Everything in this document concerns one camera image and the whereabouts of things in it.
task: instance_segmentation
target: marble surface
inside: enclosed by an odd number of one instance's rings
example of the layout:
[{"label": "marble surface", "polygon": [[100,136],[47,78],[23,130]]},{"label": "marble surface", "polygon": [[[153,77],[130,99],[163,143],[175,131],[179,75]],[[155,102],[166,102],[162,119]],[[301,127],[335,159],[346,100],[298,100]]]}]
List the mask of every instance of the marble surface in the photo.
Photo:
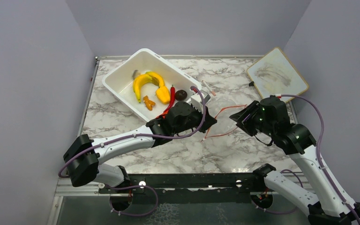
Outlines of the marble surface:
[{"label": "marble surface", "polygon": [[[90,138],[118,135],[139,128],[145,122],[102,85],[102,78],[125,60],[101,60],[93,86],[82,132]],[[179,59],[168,60],[198,81],[205,80],[217,93],[236,104],[261,100],[246,69],[257,59]],[[276,146],[266,147],[240,129],[229,135],[207,138],[205,134],[173,140],[151,149],[136,150],[107,161],[122,165],[128,173],[237,173],[252,172],[270,163],[277,170],[300,171],[297,165]],[[269,137],[258,135],[269,143]]]}]

